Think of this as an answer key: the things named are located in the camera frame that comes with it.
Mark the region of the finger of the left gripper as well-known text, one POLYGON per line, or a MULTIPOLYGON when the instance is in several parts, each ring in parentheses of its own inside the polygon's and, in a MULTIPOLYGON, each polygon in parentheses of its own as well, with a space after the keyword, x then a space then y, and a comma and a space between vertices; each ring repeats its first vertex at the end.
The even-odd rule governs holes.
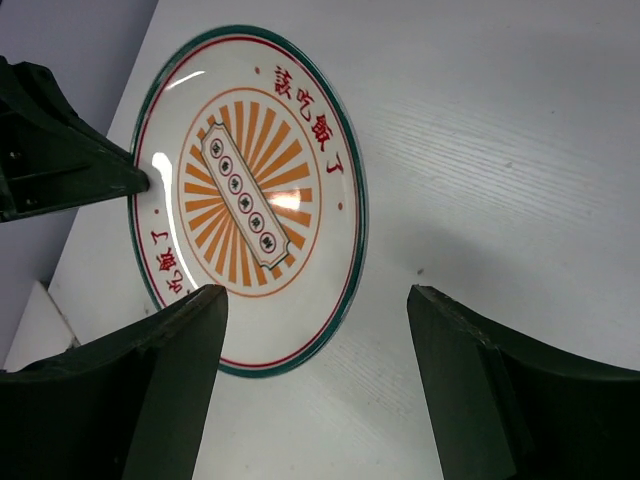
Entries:
POLYGON ((131 153, 82 120, 51 71, 1 59, 1 220, 147 191, 131 153))

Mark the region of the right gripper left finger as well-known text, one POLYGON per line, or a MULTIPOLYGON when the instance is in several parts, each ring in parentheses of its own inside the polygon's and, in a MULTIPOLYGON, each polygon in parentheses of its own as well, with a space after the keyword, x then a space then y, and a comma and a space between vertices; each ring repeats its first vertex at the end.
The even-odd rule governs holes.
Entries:
POLYGON ((1 376, 5 479, 189 479, 228 319, 207 285, 150 317, 1 376))

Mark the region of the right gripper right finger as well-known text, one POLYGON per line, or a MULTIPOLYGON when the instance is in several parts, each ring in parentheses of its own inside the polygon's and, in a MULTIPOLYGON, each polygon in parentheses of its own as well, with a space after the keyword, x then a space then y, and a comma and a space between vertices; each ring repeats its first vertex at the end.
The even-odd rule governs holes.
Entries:
POLYGON ((639 374, 545 344, 439 290, 407 314, 447 479, 635 479, 639 374))

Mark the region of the orange sunburst plate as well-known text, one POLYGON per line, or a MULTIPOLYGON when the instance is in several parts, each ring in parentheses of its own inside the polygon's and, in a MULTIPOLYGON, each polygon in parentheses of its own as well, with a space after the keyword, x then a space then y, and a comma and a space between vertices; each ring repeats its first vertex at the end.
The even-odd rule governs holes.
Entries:
POLYGON ((203 32, 159 71, 131 147, 150 181, 128 215, 152 303, 224 287, 231 375, 273 377, 317 354, 347 316, 368 240, 357 135, 323 72, 270 30, 203 32))

